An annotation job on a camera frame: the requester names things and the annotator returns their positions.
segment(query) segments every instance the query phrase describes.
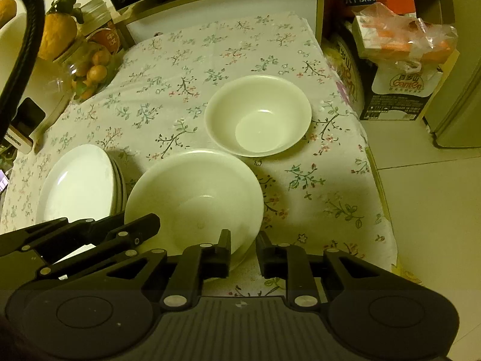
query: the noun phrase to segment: plastic bag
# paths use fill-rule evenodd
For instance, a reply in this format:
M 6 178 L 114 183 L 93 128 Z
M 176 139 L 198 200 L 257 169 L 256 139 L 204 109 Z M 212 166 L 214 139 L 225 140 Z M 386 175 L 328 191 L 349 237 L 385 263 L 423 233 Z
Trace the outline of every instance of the plastic bag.
M 381 3 L 370 5 L 355 17 L 353 35 L 360 57 L 377 64 L 394 63 L 407 73 L 446 62 L 458 41 L 451 25 L 399 16 Z

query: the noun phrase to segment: silver screw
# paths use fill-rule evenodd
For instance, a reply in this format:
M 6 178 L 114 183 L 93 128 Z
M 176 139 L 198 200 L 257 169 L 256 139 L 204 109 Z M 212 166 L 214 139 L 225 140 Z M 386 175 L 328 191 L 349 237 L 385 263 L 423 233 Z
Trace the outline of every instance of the silver screw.
M 313 307 L 317 304 L 317 299 L 314 296 L 302 295 L 297 296 L 294 299 L 294 303 L 296 303 L 300 307 Z
M 170 295 L 164 299 L 164 304 L 168 307 L 181 307 L 187 303 L 187 299 L 181 295 Z

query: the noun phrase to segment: tablecloth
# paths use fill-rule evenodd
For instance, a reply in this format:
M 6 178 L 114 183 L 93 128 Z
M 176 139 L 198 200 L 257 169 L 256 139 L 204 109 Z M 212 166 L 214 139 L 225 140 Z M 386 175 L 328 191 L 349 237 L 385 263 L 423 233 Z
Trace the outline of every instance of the tablecloth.
M 49 170 L 77 145 L 92 143 L 113 155 L 128 190 L 167 156 L 216 148 L 205 131 L 205 107 L 223 84 L 248 74 L 290 80 L 312 105 L 312 123 L 300 142 L 274 156 L 242 158 L 264 193 L 261 229 L 273 243 L 300 245 L 310 254 L 337 247 L 390 270 L 396 244 L 362 126 L 307 22 L 293 13 L 156 33 L 129 49 L 105 90 L 70 104 L 45 133 L 38 154 L 18 156 L 2 233 L 34 223 Z M 253 248 L 228 279 L 207 282 L 203 290 L 234 296 L 283 291 L 282 280 L 261 277 Z

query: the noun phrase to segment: tiled floor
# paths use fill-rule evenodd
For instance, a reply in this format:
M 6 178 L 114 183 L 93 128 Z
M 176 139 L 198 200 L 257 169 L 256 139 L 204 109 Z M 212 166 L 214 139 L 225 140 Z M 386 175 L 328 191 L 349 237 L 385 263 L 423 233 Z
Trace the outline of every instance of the tiled floor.
M 481 359 L 481 149 L 435 148 L 421 120 L 362 123 L 401 262 L 456 306 L 450 358 Z

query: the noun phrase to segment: small white bowl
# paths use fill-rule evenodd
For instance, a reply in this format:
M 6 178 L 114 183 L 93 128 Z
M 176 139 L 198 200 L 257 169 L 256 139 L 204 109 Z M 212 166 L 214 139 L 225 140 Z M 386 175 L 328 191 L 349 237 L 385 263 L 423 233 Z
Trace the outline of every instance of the small white bowl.
M 124 220 L 148 213 L 160 218 L 159 233 L 138 247 L 139 252 L 164 248 L 169 255 L 202 243 L 217 243 L 229 229 L 238 255 L 256 238 L 264 199 L 256 176 L 236 157 L 198 149 L 158 161 L 135 184 Z
M 309 99 L 273 76 L 246 76 L 218 90 L 205 109 L 207 133 L 221 148 L 264 157 L 292 147 L 311 124 Z
M 37 224 L 60 217 L 70 222 L 100 220 L 117 201 L 114 169 L 109 156 L 91 144 L 73 148 L 56 162 L 38 199 Z

